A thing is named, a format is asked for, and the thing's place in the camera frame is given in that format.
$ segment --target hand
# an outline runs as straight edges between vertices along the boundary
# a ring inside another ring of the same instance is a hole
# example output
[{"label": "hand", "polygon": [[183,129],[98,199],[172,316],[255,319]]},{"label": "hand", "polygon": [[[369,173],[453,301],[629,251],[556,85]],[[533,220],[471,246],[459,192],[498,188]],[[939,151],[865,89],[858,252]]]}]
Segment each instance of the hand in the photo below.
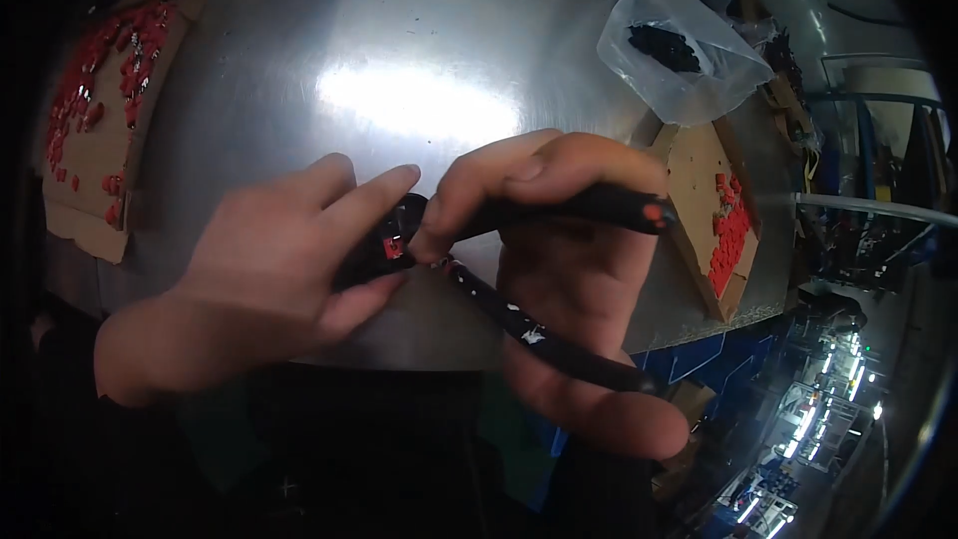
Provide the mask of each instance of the hand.
[{"label": "hand", "polygon": [[[503,139],[453,162],[410,249],[424,263],[444,256],[487,197],[555,204],[597,182],[667,193],[660,162],[608,138],[542,130]],[[632,365],[622,342],[655,236],[573,220],[531,222],[500,235],[500,292],[567,341]],[[566,377],[512,338],[505,338],[503,367],[522,401],[596,447],[664,460],[688,439],[688,423],[672,404]]]},{"label": "hand", "polygon": [[342,293],[332,293],[332,277],[419,176],[404,165],[356,187],[353,163],[332,154],[227,195],[174,288],[104,324],[95,356],[101,392],[149,402],[152,393],[202,389],[345,338],[404,275]]}]

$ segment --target wire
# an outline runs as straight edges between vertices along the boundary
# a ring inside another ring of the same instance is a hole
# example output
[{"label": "wire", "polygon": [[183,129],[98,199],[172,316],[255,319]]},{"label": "wire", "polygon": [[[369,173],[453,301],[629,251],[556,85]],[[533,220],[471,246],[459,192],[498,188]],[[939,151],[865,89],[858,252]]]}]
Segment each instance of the wire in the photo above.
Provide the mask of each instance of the wire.
[{"label": "wire", "polygon": [[904,27],[904,28],[911,27],[904,21],[898,21],[892,18],[865,17],[864,15],[858,15],[856,12],[849,11],[848,9],[843,9],[842,7],[832,2],[826,2],[825,5],[828,6],[830,9],[832,9],[832,11],[834,11],[835,13],[841,13],[845,17],[851,17],[853,19],[857,19],[864,23],[871,23],[873,25],[888,25],[889,27]]}]

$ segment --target ceiling light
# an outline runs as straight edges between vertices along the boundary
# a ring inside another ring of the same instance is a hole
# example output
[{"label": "ceiling light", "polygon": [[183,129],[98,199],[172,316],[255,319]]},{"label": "ceiling light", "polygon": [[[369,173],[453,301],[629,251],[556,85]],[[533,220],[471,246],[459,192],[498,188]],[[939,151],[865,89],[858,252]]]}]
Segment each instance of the ceiling light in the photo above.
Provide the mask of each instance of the ceiling light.
[{"label": "ceiling light", "polygon": [[748,518],[748,515],[752,513],[752,509],[755,509],[755,505],[759,503],[759,498],[752,500],[752,503],[748,505],[748,508],[741,513],[741,516],[738,517],[738,523],[741,524]]},{"label": "ceiling light", "polygon": [[772,529],[772,532],[771,532],[771,533],[768,533],[768,536],[765,537],[765,539],[772,539],[772,537],[775,536],[775,533],[777,533],[777,532],[779,532],[779,531],[782,530],[782,527],[784,527],[784,520],[783,520],[783,521],[779,521],[779,523],[778,523],[777,525],[775,525],[775,528]]},{"label": "ceiling light", "polygon": [[806,413],[805,417],[802,418],[802,423],[798,426],[798,429],[795,430],[795,435],[792,436],[796,441],[801,441],[805,438],[805,434],[808,433],[808,427],[811,426],[811,421],[815,419],[815,410],[815,407],[812,406],[808,409],[808,413]]},{"label": "ceiling light", "polygon": [[852,394],[848,396],[849,402],[855,401],[855,396],[858,393],[858,388],[861,387],[861,375],[863,374],[865,374],[865,365],[862,365],[861,368],[858,369],[858,376],[855,379],[855,387],[852,388]]}]

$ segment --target stainless steel table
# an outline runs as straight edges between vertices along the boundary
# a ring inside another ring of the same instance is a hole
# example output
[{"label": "stainless steel table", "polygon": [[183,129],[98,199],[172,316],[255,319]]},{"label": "stainless steel table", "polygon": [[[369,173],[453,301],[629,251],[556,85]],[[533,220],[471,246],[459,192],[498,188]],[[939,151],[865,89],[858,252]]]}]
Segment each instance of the stainless steel table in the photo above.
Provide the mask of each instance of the stainless steel table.
[{"label": "stainless steel table", "polygon": [[[97,264],[112,311],[170,287],[227,190],[349,155],[363,182],[404,162],[431,195],[459,155],[544,127],[647,145],[657,119],[596,55],[612,0],[209,0],[177,53],[147,140],[138,222],[120,266]],[[786,196],[778,140],[759,102],[733,114],[760,197]],[[636,307],[629,351],[705,337],[781,312],[791,210],[761,207],[765,236],[740,314],[704,315],[677,251],[663,242]],[[493,280],[495,234],[456,255]],[[84,274],[74,251],[49,286]],[[411,369],[497,364],[498,333],[416,271],[387,310],[326,362]]]}]

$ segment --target pile of red parts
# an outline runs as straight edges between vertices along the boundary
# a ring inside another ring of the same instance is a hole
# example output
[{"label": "pile of red parts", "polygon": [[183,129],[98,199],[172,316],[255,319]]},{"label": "pile of red parts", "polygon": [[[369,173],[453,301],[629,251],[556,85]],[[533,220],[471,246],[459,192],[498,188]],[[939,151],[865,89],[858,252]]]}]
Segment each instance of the pile of red parts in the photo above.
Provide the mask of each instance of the pile of red parts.
[{"label": "pile of red parts", "polygon": [[745,234],[748,234],[752,223],[741,201],[741,185],[734,175],[726,184],[725,173],[716,173],[716,191],[721,210],[712,218],[712,231],[718,236],[718,247],[712,251],[709,281],[716,295],[721,296],[732,276],[732,269],[741,258]]},{"label": "pile of red parts", "polygon": [[[80,134],[92,130],[103,117],[105,107],[102,102],[93,104],[93,91],[97,71],[106,63],[112,48],[122,53],[133,45],[133,52],[120,66],[123,82],[119,90],[126,99],[126,128],[136,128],[143,92],[147,90],[150,72],[167,40],[167,21],[174,17],[175,11],[175,0],[151,0],[111,16],[79,40],[77,50],[60,78],[50,110],[46,159],[55,180],[61,183],[66,181],[67,171],[59,163],[63,160],[63,143],[70,135],[71,119],[77,119],[74,129]],[[131,131],[126,138],[127,157],[132,139]],[[120,171],[118,175],[106,176],[102,184],[103,191],[110,196],[117,196],[103,215],[103,219],[111,225],[120,214],[119,196],[123,178],[123,171]],[[107,179],[113,179],[113,183],[108,185]],[[70,186],[73,191],[78,191],[78,176],[73,176]]]}]

